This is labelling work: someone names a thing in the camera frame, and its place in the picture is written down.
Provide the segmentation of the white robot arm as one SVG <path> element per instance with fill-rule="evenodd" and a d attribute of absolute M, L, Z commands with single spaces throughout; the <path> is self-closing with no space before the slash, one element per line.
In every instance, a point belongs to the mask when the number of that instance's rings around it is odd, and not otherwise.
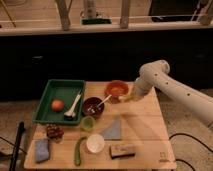
<path fill-rule="evenodd" d="M 172 79 L 170 66 L 165 60 L 146 63 L 140 67 L 132 94 L 136 98 L 146 96 L 152 87 L 161 90 L 174 101 L 188 108 L 207 128 L 213 131 L 213 97 L 201 93 Z"/>

